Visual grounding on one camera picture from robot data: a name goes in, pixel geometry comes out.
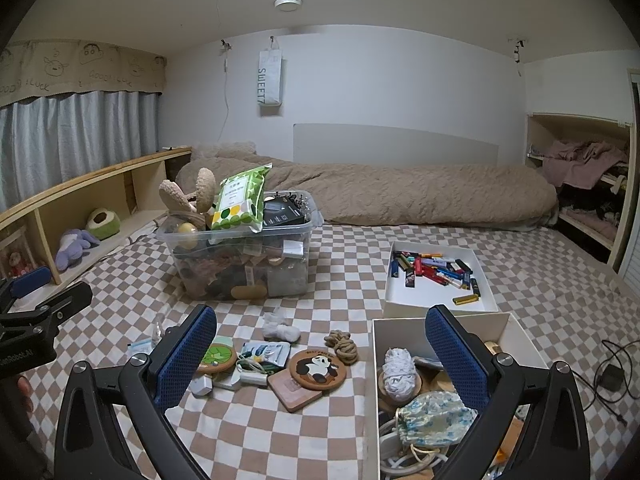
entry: purple plush toy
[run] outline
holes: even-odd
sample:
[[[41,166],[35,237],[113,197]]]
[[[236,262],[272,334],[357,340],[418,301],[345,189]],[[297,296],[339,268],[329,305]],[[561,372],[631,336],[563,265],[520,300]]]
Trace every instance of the purple plush toy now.
[[[100,245],[100,240],[84,229],[69,229],[60,238],[60,249],[56,254],[56,267],[63,272],[71,264],[82,259],[82,251],[91,245]]]

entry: white tote bag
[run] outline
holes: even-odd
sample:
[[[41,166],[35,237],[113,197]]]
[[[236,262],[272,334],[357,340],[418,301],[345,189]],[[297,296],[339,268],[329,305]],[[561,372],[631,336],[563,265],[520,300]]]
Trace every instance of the white tote bag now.
[[[278,48],[261,50],[258,62],[258,104],[280,106],[280,77],[282,74],[282,51]]]

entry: black cable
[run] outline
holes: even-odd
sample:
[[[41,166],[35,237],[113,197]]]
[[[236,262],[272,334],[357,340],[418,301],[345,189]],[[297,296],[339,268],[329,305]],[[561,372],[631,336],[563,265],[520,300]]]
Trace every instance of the black cable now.
[[[611,352],[611,355],[610,355],[610,357],[604,359],[604,361],[601,361],[598,364],[598,367],[596,368],[596,371],[594,373],[593,381],[591,383],[589,381],[587,381],[587,379],[585,379],[578,372],[575,372],[575,371],[572,370],[574,376],[577,377],[578,379],[580,379],[580,381],[585,386],[587,386],[588,389],[590,389],[591,392],[593,393],[593,399],[591,399],[591,402],[589,404],[587,404],[587,406],[585,406],[582,410],[585,412],[591,406],[593,406],[593,404],[594,404],[594,402],[596,400],[598,400],[600,402],[600,404],[612,416],[614,416],[618,422],[623,424],[624,427],[626,428],[626,425],[627,425],[626,420],[624,419],[624,417],[622,417],[622,415],[620,415],[618,412],[613,410],[613,408],[610,406],[610,404],[615,404],[617,402],[620,402],[620,400],[624,399],[624,397],[626,397],[626,396],[631,397],[633,400],[639,400],[640,399],[640,396],[634,395],[630,390],[631,381],[632,381],[633,374],[634,374],[634,363],[633,363],[633,360],[631,359],[631,355],[629,355],[629,352],[626,350],[630,346],[640,343],[640,339],[637,339],[637,340],[632,341],[631,343],[627,343],[625,345],[619,345],[618,343],[614,343],[613,341],[610,341],[609,339],[603,339],[601,341],[601,343],[604,345],[604,347],[609,352]],[[629,362],[629,376],[628,376],[628,378],[626,376],[625,367],[623,366],[622,361],[620,360],[620,357],[618,356],[620,354],[620,352],[624,353],[624,355],[626,356],[626,358],[627,358],[627,360]],[[600,387],[600,380],[601,380],[600,370],[602,370],[602,367],[604,365],[606,365],[606,364],[610,363],[611,361],[613,361],[613,359],[615,359],[618,362],[618,365],[620,366],[620,369],[622,370],[622,377],[623,377],[623,381],[625,383],[625,387],[624,387],[624,390],[622,391],[622,393],[620,393],[620,396],[618,396],[615,399],[607,399],[602,394],[600,394],[600,392],[598,391],[598,388]]]

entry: clear plastic storage bin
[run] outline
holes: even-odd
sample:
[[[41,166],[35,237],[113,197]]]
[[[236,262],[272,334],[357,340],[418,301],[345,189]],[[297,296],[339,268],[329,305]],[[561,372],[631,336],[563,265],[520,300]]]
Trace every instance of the clear plastic storage bin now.
[[[305,223],[265,227],[254,233],[247,226],[228,230],[177,233],[192,214],[170,212],[156,231],[174,257],[187,293],[194,299],[258,300],[306,293],[311,231],[324,219],[306,191],[265,192],[295,195]]]

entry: metal bolt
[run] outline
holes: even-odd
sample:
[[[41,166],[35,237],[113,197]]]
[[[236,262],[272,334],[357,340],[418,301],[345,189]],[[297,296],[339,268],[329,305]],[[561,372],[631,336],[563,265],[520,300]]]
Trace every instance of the metal bolt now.
[[[556,370],[558,370],[561,374],[567,374],[571,371],[571,367],[564,361],[558,361],[556,363]]]
[[[513,357],[511,357],[509,354],[505,354],[504,352],[501,354],[498,354],[495,359],[502,365],[502,366],[511,366],[513,364]]]
[[[129,359],[129,362],[134,366],[142,366],[146,363],[146,354],[135,354],[131,359]]]
[[[76,374],[81,374],[82,372],[84,372],[87,368],[87,362],[86,361],[78,361],[76,364],[74,364],[74,368],[73,371]]]

